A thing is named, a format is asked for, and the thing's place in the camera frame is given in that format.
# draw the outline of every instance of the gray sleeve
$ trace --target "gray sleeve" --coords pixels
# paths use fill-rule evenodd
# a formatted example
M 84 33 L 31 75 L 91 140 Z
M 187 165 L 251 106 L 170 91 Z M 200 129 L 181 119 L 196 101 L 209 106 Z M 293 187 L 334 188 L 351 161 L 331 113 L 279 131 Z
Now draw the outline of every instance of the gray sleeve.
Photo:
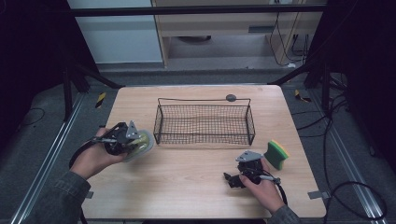
M 42 192 L 30 215 L 22 223 L 77 223 L 81 205 L 91 185 L 73 172 L 65 173 Z
M 301 223 L 301 220 L 287 205 L 284 205 L 268 219 L 268 224 L 277 223 L 296 224 Z

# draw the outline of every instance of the metal mesh basket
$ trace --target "metal mesh basket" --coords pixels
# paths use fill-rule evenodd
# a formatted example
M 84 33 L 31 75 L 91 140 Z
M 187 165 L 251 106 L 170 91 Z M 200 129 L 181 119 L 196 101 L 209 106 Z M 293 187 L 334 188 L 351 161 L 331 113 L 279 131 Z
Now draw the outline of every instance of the metal mesh basket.
M 251 145 L 254 136 L 250 99 L 158 99 L 154 125 L 157 144 Z

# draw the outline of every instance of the green sponge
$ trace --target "green sponge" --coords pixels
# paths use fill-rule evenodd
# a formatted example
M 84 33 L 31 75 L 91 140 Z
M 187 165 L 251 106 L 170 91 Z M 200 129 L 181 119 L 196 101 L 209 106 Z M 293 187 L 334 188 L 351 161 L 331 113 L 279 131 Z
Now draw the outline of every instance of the green sponge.
M 265 159 L 267 159 L 271 165 L 277 170 L 283 168 L 283 161 L 289 157 L 288 151 L 283 148 L 277 141 L 271 140 L 268 142 L 267 152 L 264 153 Z

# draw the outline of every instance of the white wall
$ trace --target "white wall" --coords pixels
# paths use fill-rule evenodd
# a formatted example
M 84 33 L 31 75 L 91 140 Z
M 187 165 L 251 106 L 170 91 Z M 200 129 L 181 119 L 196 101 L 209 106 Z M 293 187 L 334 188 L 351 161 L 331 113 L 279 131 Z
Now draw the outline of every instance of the white wall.
M 150 0 L 68 0 L 71 8 L 151 7 Z M 76 18 L 96 63 L 161 63 L 153 16 Z

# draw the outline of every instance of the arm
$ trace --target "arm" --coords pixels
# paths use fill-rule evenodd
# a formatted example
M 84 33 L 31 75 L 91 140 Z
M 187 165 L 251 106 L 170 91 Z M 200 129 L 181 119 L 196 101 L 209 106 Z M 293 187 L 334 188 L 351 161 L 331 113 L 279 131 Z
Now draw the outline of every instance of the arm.
M 262 168 L 269 172 L 269 166 L 262 159 Z M 283 203 L 277 192 L 275 184 L 270 180 L 262 180 L 259 185 L 252 183 L 244 175 L 239 176 L 242 183 L 250 190 L 250 192 L 259 200 L 260 204 L 267 209 L 273 216 L 268 220 L 269 224 L 284 223 L 294 224 L 301 223 L 298 216 Z
M 100 136 L 105 131 L 100 129 L 96 135 Z M 87 179 L 122 161 L 125 156 L 126 153 L 119 156 L 108 154 L 102 143 L 88 148 L 78 156 L 70 171 L 41 194 L 23 223 L 77 223 L 81 205 L 91 188 Z

